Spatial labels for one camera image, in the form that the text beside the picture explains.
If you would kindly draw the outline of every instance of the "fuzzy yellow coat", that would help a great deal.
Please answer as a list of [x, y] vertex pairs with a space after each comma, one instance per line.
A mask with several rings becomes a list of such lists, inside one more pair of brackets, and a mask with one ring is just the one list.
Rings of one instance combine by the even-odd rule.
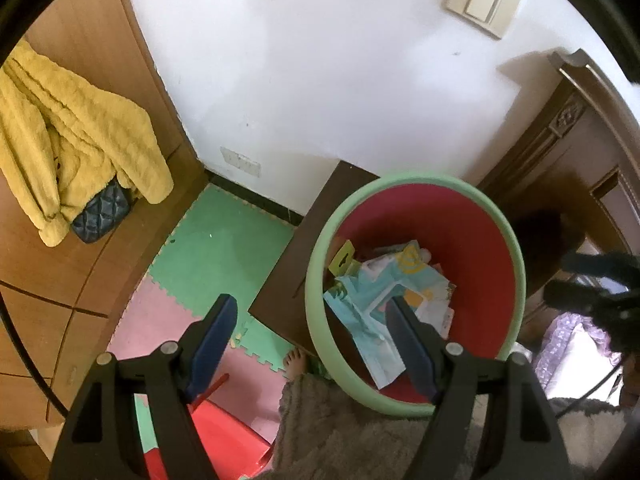
[[152, 204], [174, 185], [142, 108], [25, 40], [0, 70], [0, 169], [49, 247], [114, 175]]

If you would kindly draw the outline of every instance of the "paper packaging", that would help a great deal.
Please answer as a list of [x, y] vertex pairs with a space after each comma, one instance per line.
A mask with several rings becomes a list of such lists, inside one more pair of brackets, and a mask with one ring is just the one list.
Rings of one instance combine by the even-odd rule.
[[387, 248], [364, 262], [353, 275], [339, 276], [324, 294], [335, 315], [351, 333], [354, 343], [378, 389], [391, 384], [404, 370], [400, 354], [385, 325], [385, 308], [402, 296], [421, 322], [447, 338], [453, 320], [449, 300], [455, 286], [433, 267], [429, 251], [416, 240]]

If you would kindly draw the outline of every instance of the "carved wood trim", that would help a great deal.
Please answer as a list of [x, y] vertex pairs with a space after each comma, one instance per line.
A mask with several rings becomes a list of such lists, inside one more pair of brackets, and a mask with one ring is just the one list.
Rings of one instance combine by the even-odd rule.
[[554, 52], [549, 61], [602, 118], [640, 175], [640, 126], [610, 79], [582, 49]]
[[574, 87], [561, 81], [545, 107], [502, 160], [479, 184], [479, 189], [500, 205], [507, 195], [578, 121], [586, 103]]

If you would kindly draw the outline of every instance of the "red stool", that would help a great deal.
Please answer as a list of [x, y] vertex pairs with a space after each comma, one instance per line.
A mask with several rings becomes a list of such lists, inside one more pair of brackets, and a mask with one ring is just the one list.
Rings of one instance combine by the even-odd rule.
[[[244, 422], [207, 400], [229, 378], [223, 374], [189, 406], [191, 418], [220, 480], [257, 475], [271, 460], [273, 447]], [[167, 480], [160, 450], [145, 453], [151, 480]]]

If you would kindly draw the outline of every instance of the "gray blanket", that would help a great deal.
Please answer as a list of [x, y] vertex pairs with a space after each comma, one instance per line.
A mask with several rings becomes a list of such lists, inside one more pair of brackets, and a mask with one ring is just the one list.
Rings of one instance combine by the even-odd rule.
[[[455, 478], [469, 478], [478, 452], [486, 399], [478, 397]], [[304, 374], [284, 387], [273, 468], [260, 480], [401, 479], [428, 420], [381, 415], [347, 396], [335, 383]], [[595, 408], [569, 413], [561, 431], [574, 476], [588, 478], [624, 427], [617, 410]]]

